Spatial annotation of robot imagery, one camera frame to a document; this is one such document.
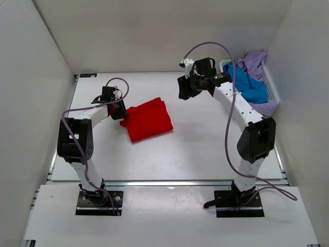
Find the red t shirt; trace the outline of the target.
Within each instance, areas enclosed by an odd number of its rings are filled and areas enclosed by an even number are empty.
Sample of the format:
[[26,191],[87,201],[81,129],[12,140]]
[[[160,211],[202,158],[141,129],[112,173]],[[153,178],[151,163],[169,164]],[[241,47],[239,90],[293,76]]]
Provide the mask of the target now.
[[135,143],[173,130],[165,102],[157,97],[137,107],[130,107],[120,125]]

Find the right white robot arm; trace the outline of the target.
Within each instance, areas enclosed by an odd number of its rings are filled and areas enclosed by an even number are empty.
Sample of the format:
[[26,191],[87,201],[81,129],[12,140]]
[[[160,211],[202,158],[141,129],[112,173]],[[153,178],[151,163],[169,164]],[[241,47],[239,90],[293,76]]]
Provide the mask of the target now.
[[241,162],[231,186],[230,199],[234,205],[242,206],[255,188],[261,164],[274,148],[276,122],[254,110],[233,85],[233,77],[218,73],[213,63],[211,58],[197,61],[182,59],[179,65],[184,68],[185,74],[177,79],[178,97],[188,100],[207,91],[238,124],[242,134],[236,148]]

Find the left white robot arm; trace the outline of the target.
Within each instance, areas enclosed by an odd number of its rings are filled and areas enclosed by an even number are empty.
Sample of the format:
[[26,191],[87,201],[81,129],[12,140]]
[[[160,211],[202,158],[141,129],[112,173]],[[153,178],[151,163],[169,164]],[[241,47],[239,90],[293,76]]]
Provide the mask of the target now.
[[97,205],[106,202],[107,191],[92,160],[93,128],[108,117],[113,120],[126,117],[123,98],[116,86],[104,86],[90,106],[67,110],[60,120],[57,154],[74,168],[81,181],[80,189]]

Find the blue t shirt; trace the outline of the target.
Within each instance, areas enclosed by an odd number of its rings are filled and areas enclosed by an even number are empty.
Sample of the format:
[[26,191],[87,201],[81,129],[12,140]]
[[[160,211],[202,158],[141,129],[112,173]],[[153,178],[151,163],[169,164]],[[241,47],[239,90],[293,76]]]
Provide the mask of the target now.
[[223,72],[230,75],[233,79],[233,69],[235,68],[235,87],[242,94],[246,101],[254,104],[266,103],[268,101],[268,92],[266,84],[251,78],[238,66],[225,64]]

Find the lavender t shirt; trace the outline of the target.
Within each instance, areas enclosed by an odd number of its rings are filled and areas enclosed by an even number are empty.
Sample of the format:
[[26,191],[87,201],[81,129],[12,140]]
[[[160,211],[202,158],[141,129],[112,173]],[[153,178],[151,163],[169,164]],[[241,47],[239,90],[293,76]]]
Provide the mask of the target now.
[[[256,79],[257,81],[263,81],[263,65],[265,64],[265,60],[267,58],[267,52],[265,51],[249,51],[246,57],[241,58],[237,57],[234,61],[236,63],[235,66],[241,68],[246,74],[248,74],[251,78]],[[278,107],[278,103],[276,100],[269,100],[266,103],[254,104],[249,103],[257,112],[262,115],[271,116],[276,108]]]

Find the white plastic basket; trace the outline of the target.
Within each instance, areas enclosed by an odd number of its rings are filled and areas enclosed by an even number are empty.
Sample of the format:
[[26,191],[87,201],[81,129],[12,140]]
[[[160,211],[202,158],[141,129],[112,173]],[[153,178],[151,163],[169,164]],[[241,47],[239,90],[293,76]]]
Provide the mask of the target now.
[[[223,72],[223,66],[226,64],[231,63],[231,59],[223,59],[219,61],[219,68],[220,71]],[[268,96],[269,96],[269,100],[276,100],[277,103],[280,103],[280,96],[277,92],[277,89],[275,87],[275,84],[271,78],[271,75],[268,72],[268,69],[266,67],[266,65],[263,65],[263,81],[266,84],[267,87],[267,91],[268,91]]]

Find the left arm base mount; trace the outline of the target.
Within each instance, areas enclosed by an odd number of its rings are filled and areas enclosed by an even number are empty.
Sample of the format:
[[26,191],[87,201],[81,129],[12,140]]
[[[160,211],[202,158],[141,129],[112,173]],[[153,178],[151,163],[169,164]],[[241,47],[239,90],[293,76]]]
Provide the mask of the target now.
[[124,191],[108,190],[113,203],[107,194],[98,191],[87,191],[79,184],[75,214],[78,216],[121,216]]

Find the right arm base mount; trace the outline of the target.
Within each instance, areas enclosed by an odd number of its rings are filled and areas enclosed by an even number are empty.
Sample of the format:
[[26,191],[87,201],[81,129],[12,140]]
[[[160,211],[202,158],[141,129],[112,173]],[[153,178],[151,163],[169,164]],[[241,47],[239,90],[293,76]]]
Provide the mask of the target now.
[[214,191],[214,199],[205,202],[203,209],[215,207],[217,218],[262,218],[265,217],[262,201],[256,186],[239,191],[234,182],[229,189]]

